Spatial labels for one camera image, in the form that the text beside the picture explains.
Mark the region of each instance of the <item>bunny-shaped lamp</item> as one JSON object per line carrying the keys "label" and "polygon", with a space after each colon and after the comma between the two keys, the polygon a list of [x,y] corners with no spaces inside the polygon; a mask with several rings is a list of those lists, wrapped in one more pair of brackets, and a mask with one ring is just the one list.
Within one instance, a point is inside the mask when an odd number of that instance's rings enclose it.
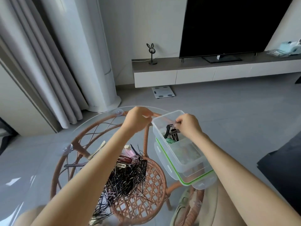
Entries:
{"label": "bunny-shaped lamp", "polygon": [[156,50],[154,49],[154,47],[153,47],[153,44],[151,44],[151,46],[149,45],[149,44],[146,44],[147,46],[148,46],[148,48],[149,48],[149,52],[151,53],[151,60],[148,62],[150,65],[155,65],[155,64],[157,64],[158,62],[157,62],[157,60],[153,60],[153,54],[155,54],[155,52],[156,52]]}

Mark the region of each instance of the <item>grey curtain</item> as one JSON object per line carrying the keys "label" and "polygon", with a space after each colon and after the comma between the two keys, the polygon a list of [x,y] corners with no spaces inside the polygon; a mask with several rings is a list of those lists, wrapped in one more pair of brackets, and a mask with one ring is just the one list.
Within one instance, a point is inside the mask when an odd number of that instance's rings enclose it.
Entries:
{"label": "grey curtain", "polygon": [[0,0],[0,35],[63,128],[88,104],[32,0]]}

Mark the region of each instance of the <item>tv stand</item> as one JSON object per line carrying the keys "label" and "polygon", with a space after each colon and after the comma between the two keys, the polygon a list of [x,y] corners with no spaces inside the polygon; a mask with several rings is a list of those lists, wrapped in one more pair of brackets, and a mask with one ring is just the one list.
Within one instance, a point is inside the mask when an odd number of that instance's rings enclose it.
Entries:
{"label": "tv stand", "polygon": [[241,58],[236,57],[234,55],[214,55],[214,56],[202,56],[209,63],[224,63],[224,62],[234,62],[234,61],[242,61]]}
{"label": "tv stand", "polygon": [[266,52],[236,54],[242,61],[209,63],[201,57],[158,58],[158,64],[132,62],[135,87],[199,83],[223,79],[301,72],[301,54],[274,57]]}

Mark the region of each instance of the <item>forearm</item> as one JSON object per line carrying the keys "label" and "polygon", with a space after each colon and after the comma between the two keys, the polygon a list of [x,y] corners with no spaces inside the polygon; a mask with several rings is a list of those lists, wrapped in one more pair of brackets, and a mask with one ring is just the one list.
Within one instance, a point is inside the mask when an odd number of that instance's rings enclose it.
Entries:
{"label": "forearm", "polygon": [[124,145],[133,134],[121,127],[48,203],[32,226],[86,226]]}
{"label": "forearm", "polygon": [[208,159],[247,225],[301,224],[301,217],[289,205],[207,135],[195,133],[191,140]]}

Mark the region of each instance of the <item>black tv screen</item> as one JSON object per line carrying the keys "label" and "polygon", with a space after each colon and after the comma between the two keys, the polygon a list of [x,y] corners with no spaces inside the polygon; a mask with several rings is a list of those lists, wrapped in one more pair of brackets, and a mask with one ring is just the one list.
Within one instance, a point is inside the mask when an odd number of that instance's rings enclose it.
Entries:
{"label": "black tv screen", "polygon": [[292,0],[187,0],[179,58],[261,52]]}

